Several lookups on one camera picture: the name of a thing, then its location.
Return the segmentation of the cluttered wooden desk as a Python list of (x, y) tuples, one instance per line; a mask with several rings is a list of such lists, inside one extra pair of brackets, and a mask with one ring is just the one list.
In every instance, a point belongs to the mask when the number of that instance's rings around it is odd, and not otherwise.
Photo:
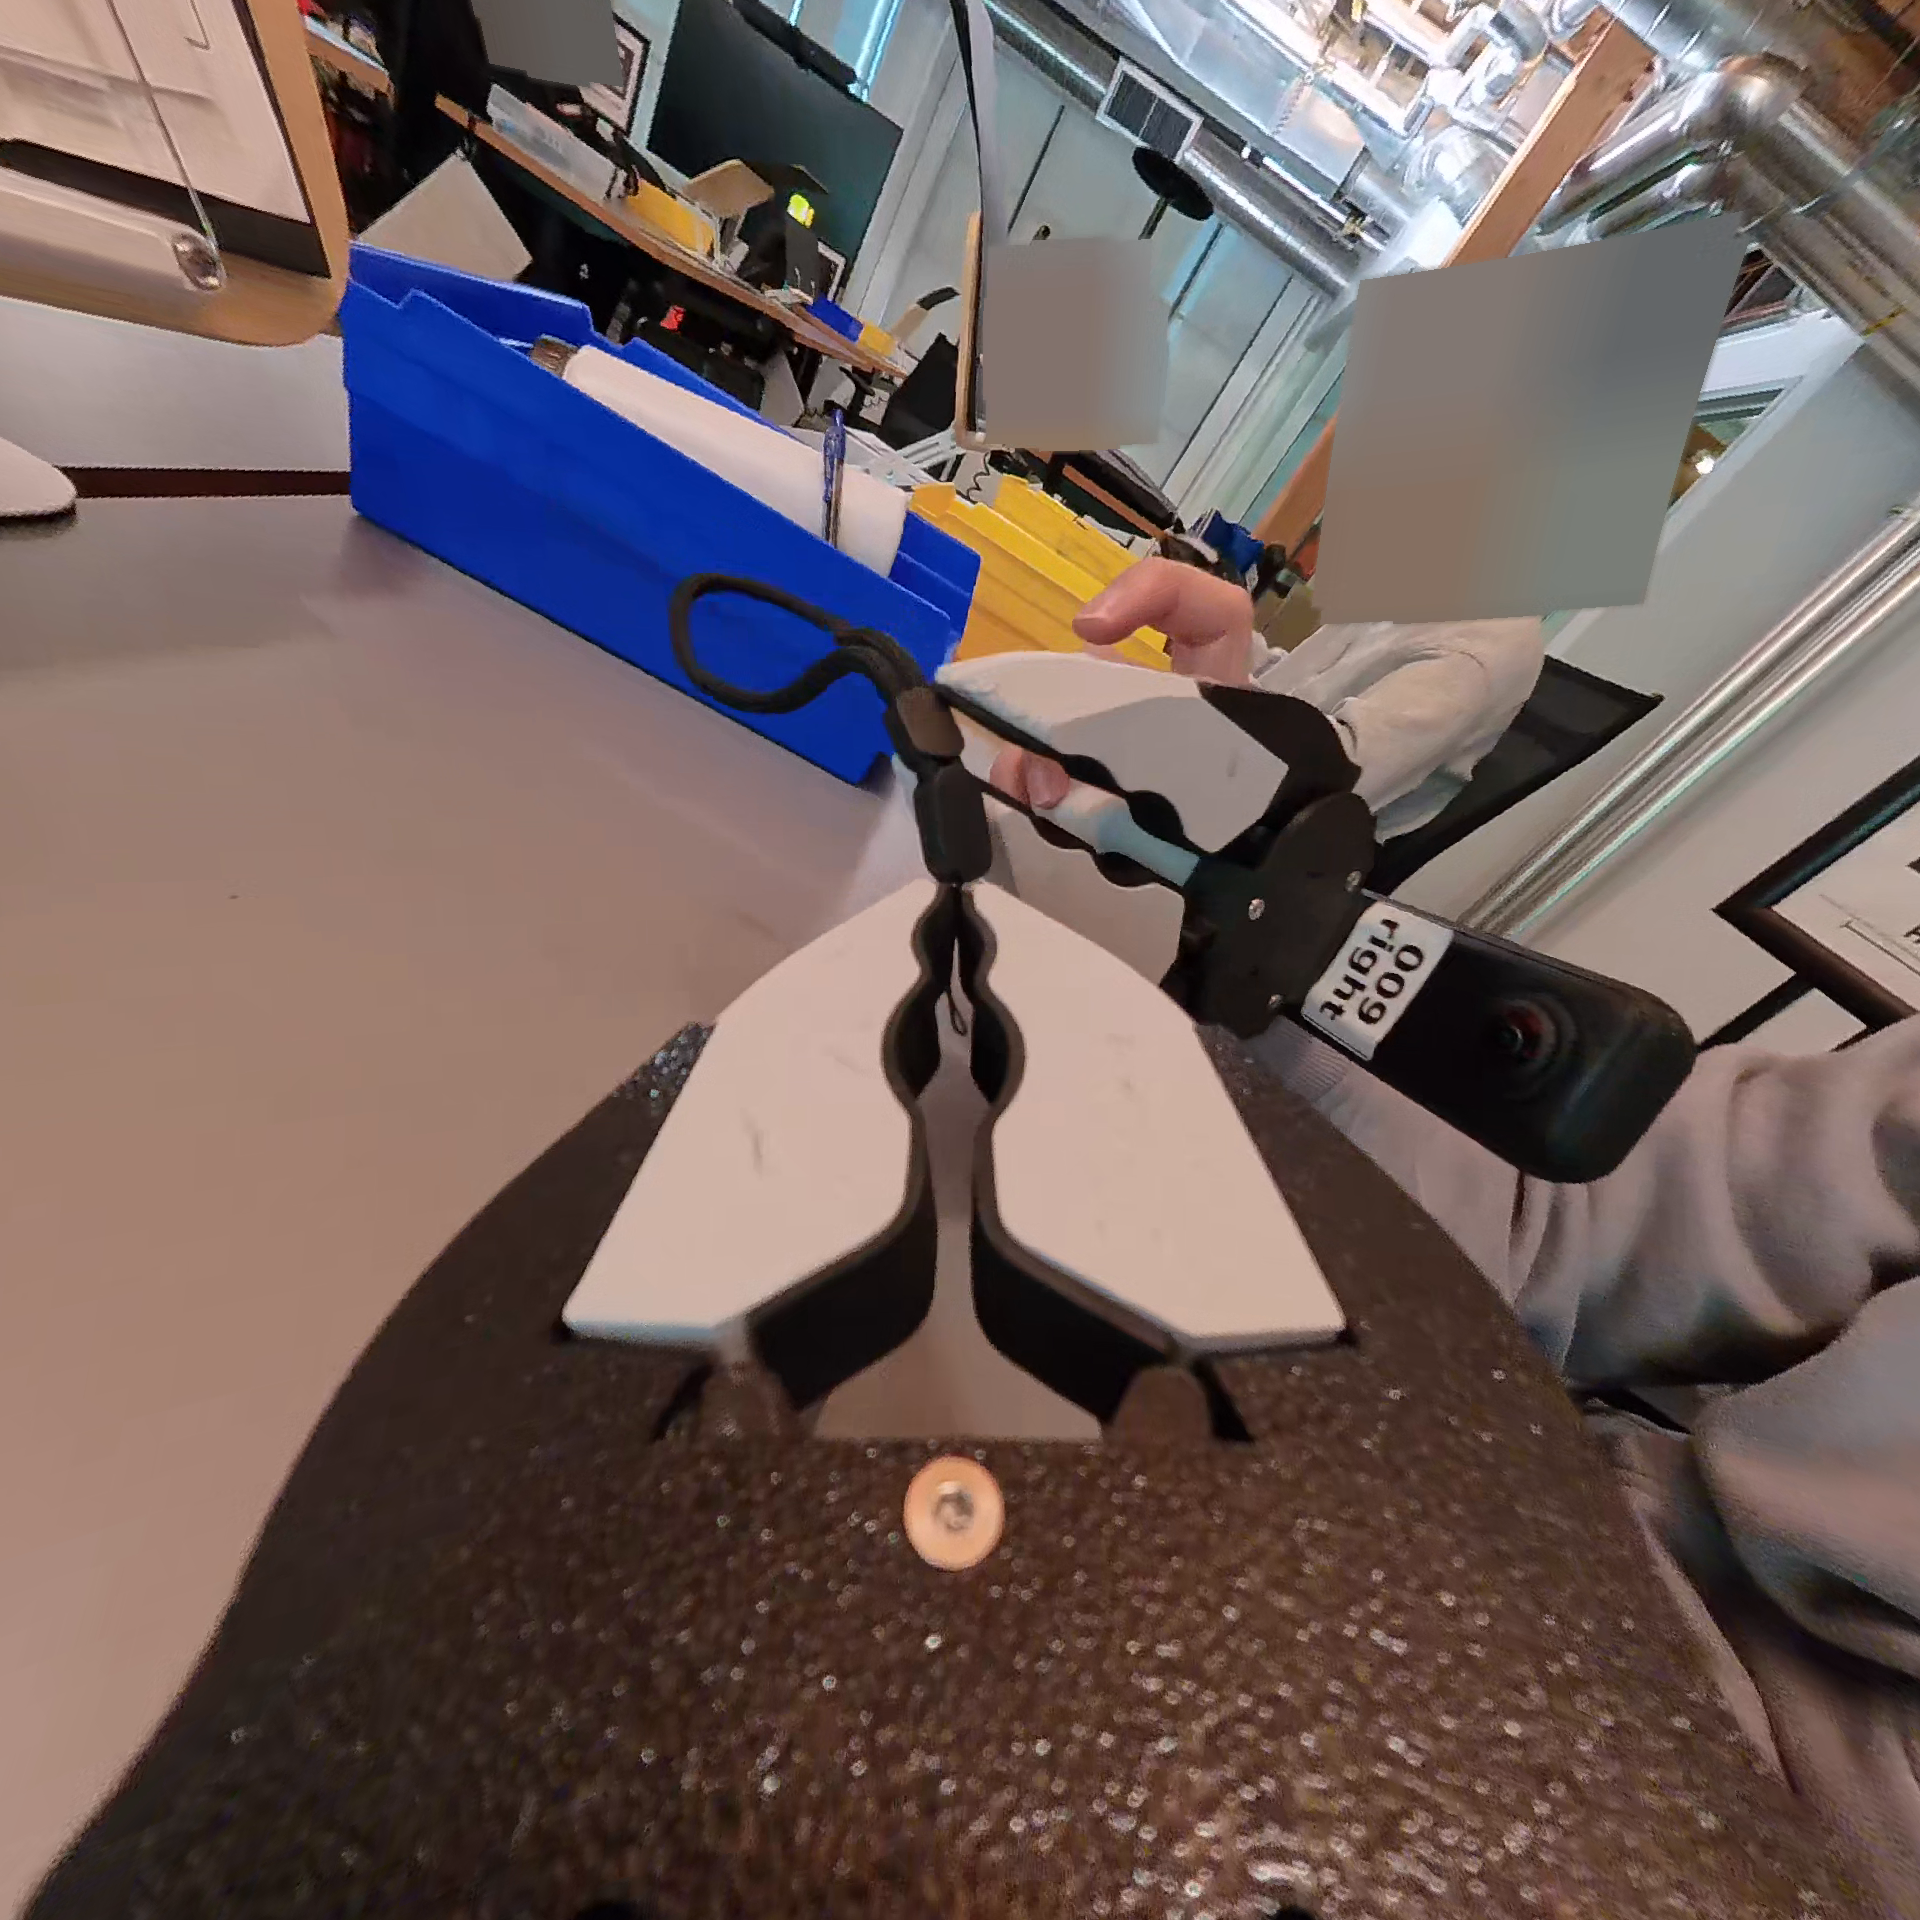
[(584, 194), (534, 152), (526, 150), (519, 142), (501, 135), (488, 118), (469, 111), (445, 96), (437, 99), (437, 110), (459, 131), (467, 146), (479, 146), (483, 150), (494, 152), (504, 167), (513, 168), (524, 184), (529, 184), (548, 200), (565, 206), (565, 218), (582, 231), (619, 242), (627, 252), (649, 258), (660, 271), (676, 274), (685, 284), (707, 288), (712, 300), (739, 312), (758, 316), (764, 323), (780, 326), (782, 333), (805, 352), (816, 352), (823, 358), (864, 376), (892, 382), (903, 382), (908, 376), (909, 365), (899, 354), (872, 352), (859, 339), (849, 341), (831, 332), (823, 323), (816, 323), (808, 312), (771, 300), (766, 292), (755, 291), (739, 277), (716, 267), (708, 258), (687, 252), (668, 234), (624, 211), (624, 206)]

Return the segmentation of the grey desk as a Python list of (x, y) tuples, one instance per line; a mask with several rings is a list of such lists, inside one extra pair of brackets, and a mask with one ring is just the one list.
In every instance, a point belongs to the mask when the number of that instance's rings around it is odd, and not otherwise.
[(356, 516), (341, 346), (4, 303), (3, 1884), (20, 1915), (456, 1230), (918, 871), (841, 783)]

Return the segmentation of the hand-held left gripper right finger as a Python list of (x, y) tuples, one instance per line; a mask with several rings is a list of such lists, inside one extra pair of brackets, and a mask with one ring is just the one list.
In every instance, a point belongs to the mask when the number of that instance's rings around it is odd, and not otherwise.
[(967, 900), (968, 1268), (993, 1351), (1110, 1423), (1148, 1375), (1241, 1418), (1229, 1360), (1349, 1338), (1277, 1176), (1192, 1021), (1139, 972), (980, 885)]

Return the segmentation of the person's grey hoodie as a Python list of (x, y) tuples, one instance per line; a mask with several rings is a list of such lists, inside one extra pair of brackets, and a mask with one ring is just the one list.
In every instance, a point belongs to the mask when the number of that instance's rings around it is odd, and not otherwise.
[(1763, 1383), (1582, 1413), (1764, 1774), (1873, 1915), (1917, 1915), (1916, 1346), (1856, 1330)]

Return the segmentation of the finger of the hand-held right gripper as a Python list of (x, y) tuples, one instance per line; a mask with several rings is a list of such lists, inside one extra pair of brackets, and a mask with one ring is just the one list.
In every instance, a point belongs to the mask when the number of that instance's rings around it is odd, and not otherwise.
[(1024, 795), (993, 779), (972, 775), (988, 810), (991, 839), (989, 879), (1007, 893), (1038, 893), (1068, 875), (1089, 872), (1113, 882), (1099, 867), (1115, 863), (1118, 885), (1164, 885), (1180, 893), (1201, 854), (1152, 834), (1126, 797), (1071, 775), (1060, 775), (1053, 802), (1029, 806)]
[(1115, 795), (1149, 834), (1214, 854), (1254, 828), (1286, 762), (1214, 704), (1214, 687), (1166, 670), (1069, 653), (950, 661), (936, 690), (996, 738)]

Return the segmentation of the yellow plastic bin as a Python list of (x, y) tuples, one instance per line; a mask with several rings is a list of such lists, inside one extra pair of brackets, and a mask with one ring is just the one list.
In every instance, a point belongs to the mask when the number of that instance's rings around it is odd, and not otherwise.
[(1135, 556), (1039, 487), (993, 476), (989, 499), (952, 484), (920, 484), (909, 507), (979, 558), (955, 661), (1017, 652), (1079, 653), (1071, 621), (1121, 576)]

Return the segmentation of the person's right forearm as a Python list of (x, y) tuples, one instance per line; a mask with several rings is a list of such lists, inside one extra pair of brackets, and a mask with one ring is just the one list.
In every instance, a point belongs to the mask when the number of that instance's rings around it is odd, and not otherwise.
[(1573, 1384), (1745, 1384), (1852, 1338), (1916, 1397), (1917, 1021), (1715, 1046), (1621, 1166), (1551, 1184), (1334, 1046), (1254, 1058), (1461, 1248)]

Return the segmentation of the blue storage bin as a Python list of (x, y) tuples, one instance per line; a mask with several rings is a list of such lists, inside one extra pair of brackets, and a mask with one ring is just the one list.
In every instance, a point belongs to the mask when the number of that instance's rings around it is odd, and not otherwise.
[(695, 696), (668, 637), (693, 573), (774, 584), (903, 644), (957, 650), (980, 558), (911, 507), (888, 572), (830, 549), (539, 367), (598, 346), (577, 300), (353, 244), (339, 312), (360, 518)]

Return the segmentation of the silver pipe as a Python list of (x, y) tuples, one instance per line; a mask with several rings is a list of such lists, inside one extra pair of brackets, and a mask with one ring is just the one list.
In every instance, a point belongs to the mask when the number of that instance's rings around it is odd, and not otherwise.
[(1508, 942), (1548, 924), (1795, 706), (1863, 658), (1886, 624), (1916, 605), (1916, 591), (1913, 495), (1593, 794), (1560, 831), (1461, 909), (1459, 924)]

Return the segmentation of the wooden document stand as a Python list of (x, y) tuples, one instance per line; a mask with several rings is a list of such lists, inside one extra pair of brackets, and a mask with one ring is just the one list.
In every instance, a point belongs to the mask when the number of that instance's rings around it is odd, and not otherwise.
[(73, 160), (4, 164), (3, 295), (227, 346), (301, 346), (348, 280), (345, 197), (299, 5), (247, 5), (267, 56), (311, 222), (207, 212), (180, 189), (83, 176)]
[(1006, 236), (996, 128), (993, 30), (984, 2), (948, 2), (957, 64), (967, 88), (967, 118), (976, 150), (976, 214), (967, 228), (963, 326), (955, 349), (950, 432), (965, 452), (988, 454), (984, 424), (984, 295), (988, 252)]

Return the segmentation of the black screen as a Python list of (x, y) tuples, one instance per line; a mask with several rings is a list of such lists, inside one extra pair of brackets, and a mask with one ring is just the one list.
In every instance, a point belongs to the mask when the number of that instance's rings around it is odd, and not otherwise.
[(903, 133), (801, 42), (761, 5), (680, 2), (643, 149), (683, 179), (725, 160), (801, 168), (816, 234), (852, 267)]

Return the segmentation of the white roll in bin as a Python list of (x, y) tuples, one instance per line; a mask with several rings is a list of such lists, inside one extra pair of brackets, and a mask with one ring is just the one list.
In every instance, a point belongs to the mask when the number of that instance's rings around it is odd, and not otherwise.
[[(820, 538), (823, 452), (782, 428), (708, 399), (608, 347), (539, 339), (532, 363), (561, 376), (764, 507)], [(888, 576), (904, 539), (908, 494), (849, 464), (838, 552)]]

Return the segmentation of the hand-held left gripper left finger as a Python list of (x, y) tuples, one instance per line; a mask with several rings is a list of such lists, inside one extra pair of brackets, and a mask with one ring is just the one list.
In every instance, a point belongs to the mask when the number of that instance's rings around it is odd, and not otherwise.
[(936, 999), (934, 879), (739, 995), (567, 1296), (565, 1330), (750, 1360), (793, 1407), (899, 1351), (936, 1290), (920, 1115)]

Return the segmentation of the black framed picture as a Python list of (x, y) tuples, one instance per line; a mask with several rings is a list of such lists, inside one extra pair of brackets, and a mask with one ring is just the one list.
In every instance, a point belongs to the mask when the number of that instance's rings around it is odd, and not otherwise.
[(1806, 996), (1857, 1019), (1864, 1036), (1916, 1016), (1916, 759), (1735, 888), (1717, 916), (1788, 976), (1710, 1032), (1708, 1048), (1752, 1039)]

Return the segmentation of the silver air duct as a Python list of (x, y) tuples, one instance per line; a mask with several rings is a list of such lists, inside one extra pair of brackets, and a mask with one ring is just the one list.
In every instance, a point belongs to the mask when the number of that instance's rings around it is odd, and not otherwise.
[(1541, 234), (1742, 208), (1836, 298), (1916, 197), (1916, 5), (988, 5), (1333, 303), (1439, 262), (1608, 27), (1648, 54)]

